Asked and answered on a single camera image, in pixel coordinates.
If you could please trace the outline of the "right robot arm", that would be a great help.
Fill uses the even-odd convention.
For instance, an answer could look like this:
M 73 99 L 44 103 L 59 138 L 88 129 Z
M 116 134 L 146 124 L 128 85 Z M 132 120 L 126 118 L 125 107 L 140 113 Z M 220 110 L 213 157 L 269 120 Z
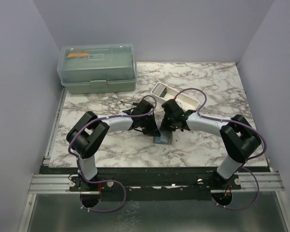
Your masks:
M 164 117 L 160 128 L 164 131 L 201 131 L 220 137 L 227 156 L 213 174 L 213 185 L 224 189 L 230 178 L 261 145 L 261 138 L 243 115 L 217 118 L 201 115 L 195 110 L 184 111 L 175 100 L 163 103 Z

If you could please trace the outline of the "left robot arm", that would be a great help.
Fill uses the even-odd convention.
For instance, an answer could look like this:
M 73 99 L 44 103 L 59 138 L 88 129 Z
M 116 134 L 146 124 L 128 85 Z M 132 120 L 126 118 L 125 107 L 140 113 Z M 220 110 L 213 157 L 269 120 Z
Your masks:
M 160 136 L 154 115 L 157 101 L 154 100 L 154 104 L 151 104 L 143 97 L 140 102 L 133 103 L 133 106 L 108 116 L 87 111 L 68 132 L 68 152 L 76 157 L 78 176 L 85 190 L 92 191 L 101 182 L 95 177 L 98 174 L 95 153 L 107 134 L 133 130 L 145 136 Z

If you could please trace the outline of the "beige card holder wallet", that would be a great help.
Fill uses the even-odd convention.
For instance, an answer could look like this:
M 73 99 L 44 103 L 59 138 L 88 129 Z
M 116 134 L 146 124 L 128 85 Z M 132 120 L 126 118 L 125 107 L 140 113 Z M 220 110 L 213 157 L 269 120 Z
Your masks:
M 159 128 L 160 136 L 153 138 L 154 144 L 170 145 L 173 140 L 173 133 L 171 131 L 161 130 Z

